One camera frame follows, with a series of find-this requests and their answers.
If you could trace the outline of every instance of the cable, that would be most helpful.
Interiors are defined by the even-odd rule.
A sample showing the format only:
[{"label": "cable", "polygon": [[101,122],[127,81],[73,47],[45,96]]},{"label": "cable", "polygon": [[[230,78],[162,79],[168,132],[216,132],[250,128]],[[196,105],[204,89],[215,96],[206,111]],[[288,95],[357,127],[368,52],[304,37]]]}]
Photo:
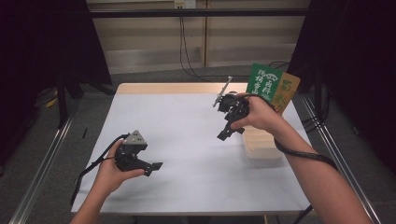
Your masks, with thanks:
[{"label": "cable", "polygon": [[275,67],[275,69],[277,69],[277,68],[280,68],[280,67],[282,67],[282,66],[284,66],[284,65],[286,65],[286,64],[289,64],[290,62],[274,61],[274,62],[268,63],[268,67],[272,67],[272,65],[273,65],[274,63],[280,63],[280,65],[278,65],[277,67]]},{"label": "cable", "polygon": [[[231,101],[229,101],[227,104],[229,104],[230,102],[238,101],[238,100],[240,100],[242,98],[246,98],[246,97],[249,97],[249,96],[257,96],[257,97],[261,98],[262,100],[264,100],[265,103],[267,103],[275,111],[274,106],[271,105],[266,99],[264,99],[259,94],[253,94],[253,93],[237,96],[237,97],[233,98]],[[294,157],[300,157],[300,158],[305,158],[305,159],[309,159],[309,160],[314,160],[314,161],[322,161],[322,162],[325,162],[326,164],[329,164],[332,168],[334,168],[335,170],[338,171],[337,165],[335,164],[335,162],[332,159],[330,159],[330,158],[328,158],[326,156],[319,155],[319,154],[316,154],[316,153],[301,152],[301,151],[295,151],[295,150],[288,149],[288,148],[284,147],[283,145],[281,145],[275,138],[274,138],[274,142],[275,142],[276,148],[279,149],[279,151],[283,152],[284,154],[288,154],[288,155],[291,155],[291,156],[294,156]],[[310,204],[296,218],[296,220],[293,223],[294,224],[298,224],[312,210],[313,210],[313,207]]]},{"label": "cable", "polygon": [[[183,21],[183,18],[182,18],[182,17],[180,17],[179,20],[180,20],[180,53],[179,53],[179,56],[180,56],[180,65],[181,65],[181,68],[183,69],[183,71],[184,71],[186,74],[188,74],[188,75],[190,75],[190,76],[192,76],[192,77],[198,77],[198,78],[201,79],[202,81],[210,82],[209,80],[207,80],[207,79],[205,79],[205,78],[203,78],[203,77],[200,77],[200,76],[199,76],[198,74],[196,74],[195,71],[192,69],[191,63],[190,63],[189,53],[187,52],[186,36],[185,36],[185,33],[184,33],[184,21]],[[188,62],[188,64],[189,64],[190,70],[192,71],[192,74],[189,73],[189,72],[186,70],[186,68],[184,67],[183,62],[182,62],[182,60],[181,60],[181,51],[182,51],[182,48],[183,48],[183,43],[184,43],[184,50],[185,50],[185,52],[186,52],[187,62]]]},{"label": "cable", "polygon": [[102,161],[104,160],[109,160],[109,159],[114,159],[114,157],[112,158],[104,158],[104,156],[107,154],[107,152],[113,147],[113,145],[119,141],[121,138],[125,139],[129,136],[129,134],[122,134],[119,137],[117,137],[116,139],[114,139],[114,141],[106,148],[106,150],[102,153],[102,155],[96,160],[94,161],[88,168],[86,168],[83,172],[81,172],[81,174],[79,174],[78,178],[76,179],[76,187],[75,190],[73,192],[72,198],[70,199],[70,204],[73,205],[77,194],[79,192],[79,188],[81,186],[81,180],[82,177],[84,177],[85,174],[87,174],[88,172],[90,172],[95,166],[97,166],[98,164],[100,164]]}]

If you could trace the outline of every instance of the white table surface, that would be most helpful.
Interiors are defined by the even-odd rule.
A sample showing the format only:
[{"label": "white table surface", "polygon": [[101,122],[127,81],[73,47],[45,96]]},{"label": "white table surface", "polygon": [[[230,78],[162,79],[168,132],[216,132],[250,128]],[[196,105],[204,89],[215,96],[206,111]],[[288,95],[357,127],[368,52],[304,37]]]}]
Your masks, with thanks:
[{"label": "white table surface", "polygon": [[[87,166],[118,136],[139,130],[148,142],[138,156],[163,162],[151,176],[125,181],[102,207],[123,215],[263,215],[304,210],[309,202],[284,156],[254,161],[243,137],[217,138],[225,114],[213,93],[116,94]],[[284,118],[309,143],[294,105]],[[97,168],[84,176],[72,212],[82,205]]]}]

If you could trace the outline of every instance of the black curtain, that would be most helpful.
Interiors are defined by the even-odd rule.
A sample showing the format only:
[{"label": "black curtain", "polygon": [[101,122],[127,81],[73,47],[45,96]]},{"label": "black curtain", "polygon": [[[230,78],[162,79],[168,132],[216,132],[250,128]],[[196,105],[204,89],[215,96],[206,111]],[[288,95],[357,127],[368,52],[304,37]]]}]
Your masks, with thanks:
[{"label": "black curtain", "polygon": [[0,0],[0,165],[60,81],[75,97],[80,82],[111,84],[86,1]]}]

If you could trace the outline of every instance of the person's right hand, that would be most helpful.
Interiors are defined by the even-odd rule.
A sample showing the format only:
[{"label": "person's right hand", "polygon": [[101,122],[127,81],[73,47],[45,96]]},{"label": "person's right hand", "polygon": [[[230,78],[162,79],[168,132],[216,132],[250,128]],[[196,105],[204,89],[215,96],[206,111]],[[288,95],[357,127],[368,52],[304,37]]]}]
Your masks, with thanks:
[{"label": "person's right hand", "polygon": [[[242,96],[246,93],[239,93],[237,96]],[[268,133],[273,133],[276,124],[282,118],[260,97],[249,96],[249,114],[240,120],[231,124],[232,129],[242,128],[251,125],[257,129],[265,130]]]}]

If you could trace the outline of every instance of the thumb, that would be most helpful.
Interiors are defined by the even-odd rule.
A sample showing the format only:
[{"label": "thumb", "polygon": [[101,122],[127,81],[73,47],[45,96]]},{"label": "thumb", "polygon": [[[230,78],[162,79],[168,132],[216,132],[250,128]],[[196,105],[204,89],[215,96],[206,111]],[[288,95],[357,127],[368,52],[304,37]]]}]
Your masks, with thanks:
[{"label": "thumb", "polygon": [[230,127],[231,127],[232,129],[239,129],[239,128],[242,128],[242,127],[245,127],[245,126],[248,126],[248,119],[246,119],[246,118],[244,118],[244,119],[239,119],[239,120],[233,122],[233,123],[230,125]]}]

